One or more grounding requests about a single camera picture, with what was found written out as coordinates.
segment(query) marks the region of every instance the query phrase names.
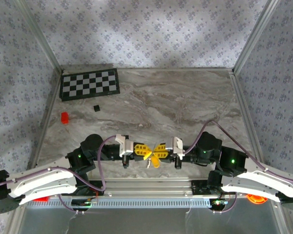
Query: wire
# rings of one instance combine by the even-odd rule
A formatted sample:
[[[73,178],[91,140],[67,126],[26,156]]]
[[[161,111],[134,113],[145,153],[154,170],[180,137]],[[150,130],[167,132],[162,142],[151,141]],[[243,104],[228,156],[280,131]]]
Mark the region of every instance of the wire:
[[[67,209],[68,209],[69,211],[71,211],[71,212],[78,213],[78,210],[76,210],[76,211],[73,210],[72,208],[68,207],[68,206],[63,202],[62,197],[61,197],[60,194],[58,194],[58,197],[59,197],[59,200],[60,200],[61,204],[62,204],[65,208],[67,208]]]
[[[99,149],[98,149],[97,161],[98,161],[98,168],[99,168],[100,177],[101,177],[101,181],[102,181],[103,186],[102,186],[102,188],[96,188],[95,186],[89,186],[90,188],[93,188],[94,190],[102,192],[102,191],[104,191],[106,189],[106,183],[105,183],[105,180],[104,180],[104,175],[103,175],[102,166],[101,166],[101,151],[102,151],[102,148],[105,145],[105,143],[107,143],[111,139],[114,140],[115,137],[116,136],[110,136],[107,139],[105,139],[102,142],[102,144],[100,145]]]
[[[226,210],[223,210],[223,211],[216,211],[216,210],[212,210],[213,211],[213,213],[219,213],[219,214],[221,214],[221,213],[225,213],[225,212],[228,212],[228,211],[230,211],[230,210],[232,210],[233,209],[233,207],[235,206],[235,204],[236,204],[236,201],[237,201],[237,198],[238,198],[238,195],[237,195],[237,193],[235,193],[235,197],[234,197],[234,201],[233,201],[233,204],[228,208],[228,209],[226,209]]]
[[[266,172],[267,174],[270,174],[270,175],[273,175],[275,177],[278,177],[279,179],[283,179],[287,182],[291,182],[293,183],[293,179],[289,179],[289,178],[286,178],[284,176],[281,176],[281,175],[278,175],[272,171],[269,171],[268,168],[265,168],[259,161],[257,161],[257,159],[252,156],[239,142],[237,142],[222,126],[220,126],[216,121],[214,120],[208,120],[202,127],[200,133],[197,135],[195,141],[193,142],[193,144],[184,152],[184,154],[188,154],[196,145],[196,143],[199,141],[204,129],[206,128],[206,126],[209,124],[209,123],[213,123],[215,124],[221,131],[223,131],[223,133],[225,133],[237,146],[239,146],[241,148],[242,151],[245,152],[245,154],[260,168],[262,169],[264,172]]]
[[[196,163],[196,165],[201,166],[201,167],[207,167],[208,164]]]
[[[90,188],[90,190],[95,191],[95,193],[96,193],[96,196],[93,197],[93,198],[91,198],[90,200],[96,198],[97,199],[97,203],[99,203],[99,192],[97,190],[92,189],[92,188]]]
[[[225,195],[225,193],[221,193],[221,194],[220,194],[220,197],[219,197],[218,199],[221,199],[221,198],[223,197],[223,195]],[[228,201],[230,201],[230,199],[231,199],[231,194],[228,193],[228,195],[229,195],[229,199],[228,199]]]

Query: red block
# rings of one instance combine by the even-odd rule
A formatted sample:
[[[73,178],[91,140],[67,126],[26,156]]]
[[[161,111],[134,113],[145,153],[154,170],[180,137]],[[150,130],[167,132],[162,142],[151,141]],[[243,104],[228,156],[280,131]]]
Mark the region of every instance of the red block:
[[[62,122],[62,124],[68,124],[69,123],[69,118],[68,118],[68,113],[67,112],[62,112],[62,114],[61,114],[61,122]]]
[[[49,200],[48,196],[45,197],[40,197],[40,198],[36,198],[33,201],[43,201],[43,202],[47,202]]]

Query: marble surface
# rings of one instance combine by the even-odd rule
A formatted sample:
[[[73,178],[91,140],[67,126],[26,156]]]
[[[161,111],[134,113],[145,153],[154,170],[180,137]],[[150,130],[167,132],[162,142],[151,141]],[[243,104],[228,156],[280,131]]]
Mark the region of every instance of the marble surface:
[[[154,147],[167,137],[182,138],[191,145],[203,124],[214,119],[250,150],[250,143],[227,71],[120,70],[121,93],[61,102],[56,99],[42,144],[38,165],[56,160],[78,148],[90,134],[103,139],[115,134]],[[99,105],[101,111],[94,112]],[[70,123],[61,123],[61,112],[68,112]],[[206,130],[222,139],[223,145],[238,149],[216,126]],[[209,168],[161,163],[146,168],[147,162],[102,162],[106,178],[114,177],[207,177]],[[98,178],[98,170],[89,173]]]

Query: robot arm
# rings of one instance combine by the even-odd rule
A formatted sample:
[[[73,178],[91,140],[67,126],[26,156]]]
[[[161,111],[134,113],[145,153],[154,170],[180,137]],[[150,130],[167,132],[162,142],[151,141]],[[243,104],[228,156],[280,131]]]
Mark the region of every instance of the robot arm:
[[[131,160],[151,159],[153,163],[174,163],[176,169],[182,163],[213,164],[209,178],[199,187],[207,194],[223,192],[246,193],[264,196],[276,202],[293,204],[293,174],[261,164],[262,170],[245,153],[222,146],[222,141],[213,135],[203,132],[195,147],[183,146],[177,137],[167,139],[159,144],[154,151],[147,145],[133,142],[128,136],[116,135],[119,145],[105,145],[101,152],[101,160],[119,160],[127,168]],[[13,182],[0,186],[0,213],[8,212],[30,200],[56,195],[89,195],[89,188],[76,180],[74,172],[88,181],[86,173],[95,169],[98,148],[103,140],[99,135],[90,135],[81,143],[80,148],[52,163],[25,172],[9,175],[0,171],[0,182]]]

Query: checkerboard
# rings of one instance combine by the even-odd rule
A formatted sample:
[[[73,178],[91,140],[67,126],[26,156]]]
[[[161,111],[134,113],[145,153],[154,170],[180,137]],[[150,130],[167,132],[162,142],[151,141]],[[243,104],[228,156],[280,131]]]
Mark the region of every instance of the checkerboard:
[[[64,75],[61,77],[62,101],[119,94],[116,69]]]

